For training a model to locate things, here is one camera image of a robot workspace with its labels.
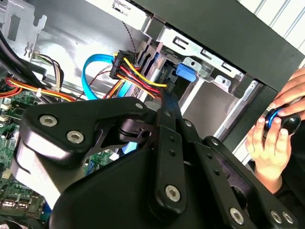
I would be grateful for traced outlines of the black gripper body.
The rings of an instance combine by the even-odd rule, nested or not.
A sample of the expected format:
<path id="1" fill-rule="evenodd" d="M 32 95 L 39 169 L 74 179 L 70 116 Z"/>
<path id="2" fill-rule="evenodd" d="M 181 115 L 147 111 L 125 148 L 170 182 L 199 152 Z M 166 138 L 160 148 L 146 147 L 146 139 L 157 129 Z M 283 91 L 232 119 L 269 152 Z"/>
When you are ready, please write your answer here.
<path id="1" fill-rule="evenodd" d="M 70 185 L 57 200 L 51 229 L 224 229 L 211 190 L 195 167 L 183 162 L 187 206 L 163 216 L 155 206 L 156 156 L 130 153 Z"/>

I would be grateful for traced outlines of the person's left hand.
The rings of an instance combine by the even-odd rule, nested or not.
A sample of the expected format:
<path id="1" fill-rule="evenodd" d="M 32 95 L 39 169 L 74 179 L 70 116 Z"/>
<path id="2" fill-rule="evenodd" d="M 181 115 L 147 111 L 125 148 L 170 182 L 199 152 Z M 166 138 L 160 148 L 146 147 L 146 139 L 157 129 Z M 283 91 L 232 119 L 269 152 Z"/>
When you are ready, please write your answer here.
<path id="1" fill-rule="evenodd" d="M 284 104 L 290 104 L 279 111 L 278 115 L 288 116 L 298 114 L 301 120 L 305 119 L 305 69 L 301 68 L 295 71 L 281 92 L 269 105 L 275 109 Z"/>

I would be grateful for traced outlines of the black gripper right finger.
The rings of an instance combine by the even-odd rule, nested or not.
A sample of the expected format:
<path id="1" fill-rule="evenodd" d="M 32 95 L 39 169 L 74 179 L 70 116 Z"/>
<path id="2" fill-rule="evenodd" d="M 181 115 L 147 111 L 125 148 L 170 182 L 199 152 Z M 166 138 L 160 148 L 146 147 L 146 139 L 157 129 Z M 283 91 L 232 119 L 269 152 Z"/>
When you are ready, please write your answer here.
<path id="1" fill-rule="evenodd" d="M 200 183 L 209 188 L 215 204 L 214 221 L 221 229 L 296 229 L 296 218 L 267 190 L 238 159 L 213 136 L 201 139 L 188 120 L 183 119 L 176 95 L 169 94 L 169 112 L 178 132 L 171 135 L 174 149 L 169 154 L 175 176 L 176 204 L 185 210 L 187 204 L 183 156 L 193 163 Z"/>

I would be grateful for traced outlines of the person's right hand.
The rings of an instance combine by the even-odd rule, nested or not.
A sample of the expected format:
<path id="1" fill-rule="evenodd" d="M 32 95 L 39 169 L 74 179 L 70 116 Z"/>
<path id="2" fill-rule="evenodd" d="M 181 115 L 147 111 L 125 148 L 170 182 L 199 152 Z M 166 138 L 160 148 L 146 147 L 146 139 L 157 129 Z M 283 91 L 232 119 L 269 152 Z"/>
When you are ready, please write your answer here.
<path id="1" fill-rule="evenodd" d="M 255 173 L 268 180 L 276 180 L 288 164 L 291 155 L 290 136 L 281 127 L 281 119 L 275 118 L 264 136 L 265 119 L 260 117 L 250 129 L 246 148 L 255 161 Z"/>

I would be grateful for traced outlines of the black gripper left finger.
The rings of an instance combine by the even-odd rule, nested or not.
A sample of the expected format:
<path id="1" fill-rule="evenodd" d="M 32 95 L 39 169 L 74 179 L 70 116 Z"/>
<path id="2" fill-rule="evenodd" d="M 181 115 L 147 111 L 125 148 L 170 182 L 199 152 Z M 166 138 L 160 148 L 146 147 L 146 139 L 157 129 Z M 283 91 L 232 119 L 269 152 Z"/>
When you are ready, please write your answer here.
<path id="1" fill-rule="evenodd" d="M 106 149 L 137 143 L 153 154 L 150 198 L 158 207 L 185 207 L 183 144 L 176 124 L 181 112 L 175 95 L 162 89 L 159 108 L 135 97 L 36 105 L 21 118 L 19 165 L 30 174 L 22 182 L 54 208 L 64 191 L 82 178 L 84 160 Z"/>

